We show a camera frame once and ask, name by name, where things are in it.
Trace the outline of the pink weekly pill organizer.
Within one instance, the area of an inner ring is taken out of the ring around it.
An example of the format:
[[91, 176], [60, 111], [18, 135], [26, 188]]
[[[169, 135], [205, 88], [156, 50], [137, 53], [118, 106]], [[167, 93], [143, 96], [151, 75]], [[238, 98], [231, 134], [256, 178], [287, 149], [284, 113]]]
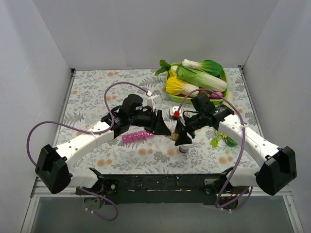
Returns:
[[152, 133], [149, 133], [149, 132], [143, 130], [143, 131], [124, 134], [124, 135], [122, 135], [121, 139], [122, 139], [123, 143], [127, 144], [127, 143], [131, 143], [134, 141], [150, 138], [153, 136], [154, 135]]

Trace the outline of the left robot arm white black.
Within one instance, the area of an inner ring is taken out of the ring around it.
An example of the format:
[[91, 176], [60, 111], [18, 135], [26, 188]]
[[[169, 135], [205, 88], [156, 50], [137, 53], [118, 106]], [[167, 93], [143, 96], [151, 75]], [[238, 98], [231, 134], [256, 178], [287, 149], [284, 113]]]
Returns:
[[49, 191], [57, 194], [67, 187], [82, 187], [99, 194], [104, 188], [102, 174], [94, 168], [79, 169], [73, 165], [98, 146], [127, 132], [130, 126], [143, 127], [153, 135], [171, 135], [162, 111], [155, 109], [151, 98], [147, 102], [148, 105], [143, 106], [140, 96], [130, 94], [122, 105], [113, 108], [112, 114], [104, 116], [87, 133], [56, 147], [44, 146], [35, 172]]

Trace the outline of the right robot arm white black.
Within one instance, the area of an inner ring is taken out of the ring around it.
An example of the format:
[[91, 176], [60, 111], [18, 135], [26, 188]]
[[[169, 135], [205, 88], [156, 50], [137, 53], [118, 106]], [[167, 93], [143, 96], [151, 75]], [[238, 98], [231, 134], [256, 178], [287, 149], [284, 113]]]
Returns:
[[225, 105], [215, 106], [208, 97], [200, 94], [191, 99], [196, 114], [181, 116], [174, 112], [177, 121], [175, 145], [191, 144], [195, 131], [213, 127], [240, 145], [256, 161], [254, 168], [228, 168], [210, 185], [210, 190], [226, 193], [237, 187], [258, 187], [268, 195], [275, 195], [297, 177], [295, 152], [288, 146], [281, 148], [247, 127], [242, 118]]

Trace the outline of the clear bottle of yellow pills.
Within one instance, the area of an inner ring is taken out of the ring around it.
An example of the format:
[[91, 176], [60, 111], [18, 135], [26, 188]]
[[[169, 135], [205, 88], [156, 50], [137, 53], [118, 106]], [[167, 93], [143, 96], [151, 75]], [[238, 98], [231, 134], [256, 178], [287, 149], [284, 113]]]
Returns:
[[178, 137], [179, 137], [179, 134], [178, 134], [177, 132], [174, 132], [174, 133], [172, 133], [172, 135], [171, 135], [171, 140], [172, 140], [172, 141], [176, 141], [176, 140], [178, 139]]

